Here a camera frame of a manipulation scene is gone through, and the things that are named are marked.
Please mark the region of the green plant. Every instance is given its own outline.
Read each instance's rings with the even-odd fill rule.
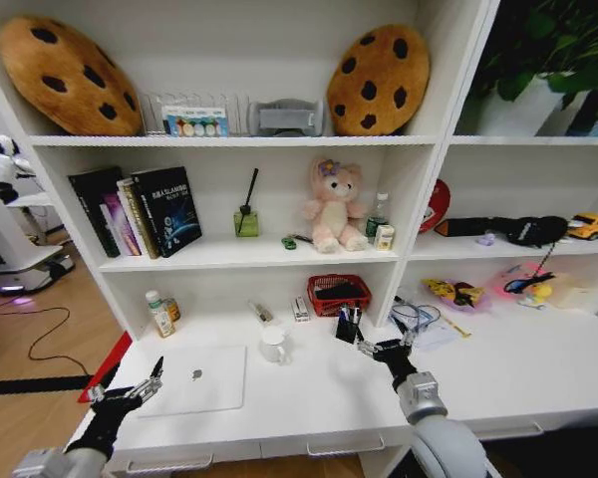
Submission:
[[[535,77],[564,94],[598,90],[598,0],[503,0],[470,94],[513,102]]]

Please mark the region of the pink teddy bear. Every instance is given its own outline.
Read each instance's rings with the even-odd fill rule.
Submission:
[[[349,251],[364,250],[368,239],[350,221],[361,219],[367,212],[365,205],[353,202],[361,189],[361,167],[317,157],[310,168],[310,183],[315,199],[305,204],[303,213],[312,220],[317,251],[336,252],[339,243]]]

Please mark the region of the white cup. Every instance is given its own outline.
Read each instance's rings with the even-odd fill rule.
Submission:
[[[282,365],[290,363],[290,355],[284,347],[284,343],[287,347],[284,330],[277,326],[268,326],[261,333],[259,349],[266,360]]]

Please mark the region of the black mat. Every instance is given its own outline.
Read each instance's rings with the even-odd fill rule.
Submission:
[[[0,395],[13,393],[40,393],[48,391],[83,390],[91,375],[52,376],[23,380],[0,380]]]

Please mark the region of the plush bear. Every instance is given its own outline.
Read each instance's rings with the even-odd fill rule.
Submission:
[[[333,253],[339,243],[349,251],[365,249],[368,239],[354,221],[367,212],[365,205],[354,202],[361,189],[361,167],[317,157],[310,168],[310,183],[315,198],[305,204],[303,212],[313,221],[312,240],[317,250]]]
[[[386,25],[359,38],[328,86],[338,134],[392,134],[423,101],[430,76],[426,42],[413,28]]]
[[[16,17],[0,32],[0,54],[18,92],[69,133],[131,135],[142,127],[124,72],[69,25]]]

